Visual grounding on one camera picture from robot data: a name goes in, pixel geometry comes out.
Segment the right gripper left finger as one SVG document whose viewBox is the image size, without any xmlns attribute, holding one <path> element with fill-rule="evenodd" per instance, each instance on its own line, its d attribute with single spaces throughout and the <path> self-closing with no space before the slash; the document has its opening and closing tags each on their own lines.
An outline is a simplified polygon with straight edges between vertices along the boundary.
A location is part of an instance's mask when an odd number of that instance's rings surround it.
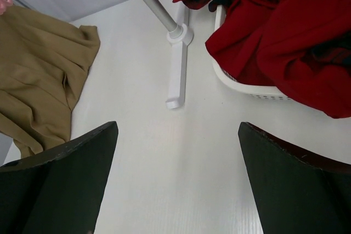
<svg viewBox="0 0 351 234">
<path fill-rule="evenodd" d="M 1 166 L 1 233 L 93 233 L 117 123 Z"/>
</svg>

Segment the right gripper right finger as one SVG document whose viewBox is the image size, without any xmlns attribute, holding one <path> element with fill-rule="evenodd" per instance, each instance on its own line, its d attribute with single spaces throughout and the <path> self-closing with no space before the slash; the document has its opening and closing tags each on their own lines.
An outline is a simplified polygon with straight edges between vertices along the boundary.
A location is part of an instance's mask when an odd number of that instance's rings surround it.
<svg viewBox="0 0 351 234">
<path fill-rule="evenodd" d="M 238 136 L 264 233 L 350 233 L 350 164 L 248 122 Z"/>
</svg>

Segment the tan pleated skirt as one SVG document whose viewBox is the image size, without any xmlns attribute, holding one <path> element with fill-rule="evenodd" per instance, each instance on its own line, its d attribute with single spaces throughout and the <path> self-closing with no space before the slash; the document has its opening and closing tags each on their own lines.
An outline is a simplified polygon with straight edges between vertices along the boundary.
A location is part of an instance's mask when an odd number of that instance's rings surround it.
<svg viewBox="0 0 351 234">
<path fill-rule="evenodd" d="M 70 140 L 71 115 L 99 48 L 96 26 L 18 6 L 1 15 L 1 133 L 23 158 Z"/>
</svg>

